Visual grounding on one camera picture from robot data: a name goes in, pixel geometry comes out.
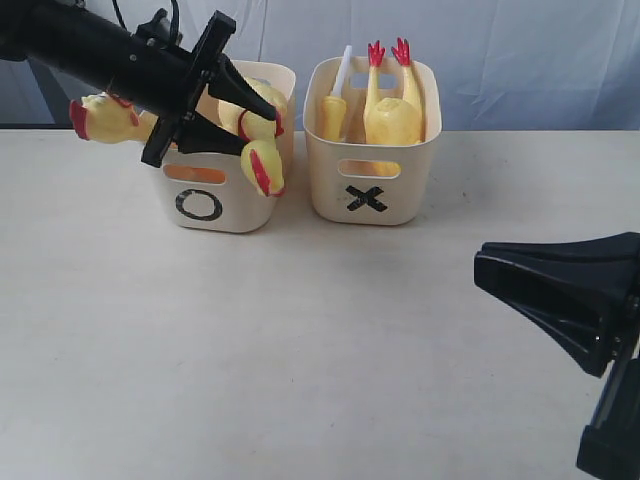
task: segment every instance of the yellow handle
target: yellow handle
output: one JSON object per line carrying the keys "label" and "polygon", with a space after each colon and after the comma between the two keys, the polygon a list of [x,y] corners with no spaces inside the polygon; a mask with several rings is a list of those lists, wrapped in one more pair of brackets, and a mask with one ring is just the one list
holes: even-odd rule
{"label": "yellow handle", "polygon": [[347,102],[340,97],[329,95],[322,99],[323,129],[322,138],[330,142],[340,141],[342,122],[347,113]]}

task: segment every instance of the o symbol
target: o symbol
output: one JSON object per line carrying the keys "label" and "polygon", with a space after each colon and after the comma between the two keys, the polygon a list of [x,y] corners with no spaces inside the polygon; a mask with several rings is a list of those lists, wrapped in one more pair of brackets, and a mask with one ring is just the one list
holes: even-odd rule
{"label": "o symbol", "polygon": [[[184,201],[191,195],[204,195],[205,197],[210,198],[213,202],[213,213],[211,213],[210,215],[200,216],[196,215],[195,213],[187,212],[184,208]],[[220,200],[218,200],[218,197],[204,190],[185,190],[176,197],[176,208],[185,217],[188,217],[192,220],[200,220],[203,222],[213,222],[214,220],[220,218],[220,216],[222,215],[222,203],[220,202]]]}

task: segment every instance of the basket handle hole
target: basket handle hole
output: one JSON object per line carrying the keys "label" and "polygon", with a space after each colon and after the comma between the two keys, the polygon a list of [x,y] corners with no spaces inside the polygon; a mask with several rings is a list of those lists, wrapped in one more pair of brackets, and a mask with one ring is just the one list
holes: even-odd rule
{"label": "basket handle hole", "polygon": [[[380,82],[380,90],[393,90],[398,86],[398,79],[395,75],[391,75],[390,73],[380,73],[378,74],[378,78],[378,81]],[[369,74],[354,73],[349,79],[349,84],[351,85],[351,88],[366,89],[369,85]]]}
{"label": "basket handle hole", "polygon": [[256,78],[256,77],[253,77],[253,79],[254,79],[254,80],[256,80],[256,81],[258,81],[258,82],[260,82],[260,83],[264,83],[265,85],[267,85],[267,86],[269,86],[269,87],[271,87],[271,86],[272,86],[272,85],[271,85],[271,82],[270,82],[269,80],[267,80],[266,78]]}
{"label": "basket handle hole", "polygon": [[215,168],[197,168],[184,165],[165,165],[164,174],[172,180],[185,182],[209,183],[222,185],[227,181],[227,176],[222,170]]}
{"label": "basket handle hole", "polygon": [[345,158],[338,163],[338,171],[345,177],[392,179],[400,176],[402,168],[396,162]]}

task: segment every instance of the white plastic bin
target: white plastic bin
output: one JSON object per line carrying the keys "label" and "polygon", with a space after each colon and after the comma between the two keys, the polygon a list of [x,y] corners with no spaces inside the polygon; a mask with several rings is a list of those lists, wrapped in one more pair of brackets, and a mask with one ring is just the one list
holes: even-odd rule
{"label": "white plastic bin", "polygon": [[[425,106],[425,141],[411,146],[364,145],[362,115],[366,88],[354,88],[346,81],[342,97],[347,102],[343,136],[346,143],[324,140],[321,102],[333,88],[342,58],[320,63],[313,72],[304,105],[304,130],[309,158],[311,198],[322,217],[342,223],[400,225],[412,220],[420,210],[426,191],[434,154],[434,140],[442,131],[440,99],[435,76],[426,65],[413,62],[414,73],[422,91]],[[351,59],[352,74],[367,74],[369,59]],[[402,68],[395,59],[386,57],[379,69],[382,75],[393,75],[396,86],[381,89],[380,95],[401,97]],[[371,174],[371,168],[357,167],[367,162],[395,162],[400,169],[395,176]]]}
{"label": "white plastic bin", "polygon": [[[266,80],[288,99],[287,115],[282,119],[285,133],[276,139],[286,182],[293,164],[295,73],[271,63],[233,61],[233,64],[244,76]],[[206,90],[197,110],[220,125],[218,100],[208,96]],[[206,169],[203,170],[206,181],[189,181],[185,172],[180,171],[181,167]],[[250,232],[269,221],[277,202],[274,197],[266,198],[256,192],[242,173],[240,157],[237,156],[182,154],[172,148],[165,155],[162,167],[150,170],[162,207],[174,223],[183,227]]]}

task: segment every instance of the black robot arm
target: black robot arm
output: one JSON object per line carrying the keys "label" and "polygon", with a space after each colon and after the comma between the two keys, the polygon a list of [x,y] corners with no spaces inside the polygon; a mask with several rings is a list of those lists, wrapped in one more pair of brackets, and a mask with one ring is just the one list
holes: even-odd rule
{"label": "black robot arm", "polygon": [[207,88],[213,97],[276,119],[275,108],[223,53],[234,20],[216,11],[191,52],[167,42],[154,28],[157,21],[132,34],[81,0],[0,0],[0,58],[36,58],[157,115],[142,154],[149,165],[160,167],[172,142],[182,153],[239,155],[246,141],[196,112]]}
{"label": "black robot arm", "polygon": [[601,480],[640,479],[640,234],[567,244],[487,243],[475,284],[550,335],[584,372],[611,365],[577,467]]}

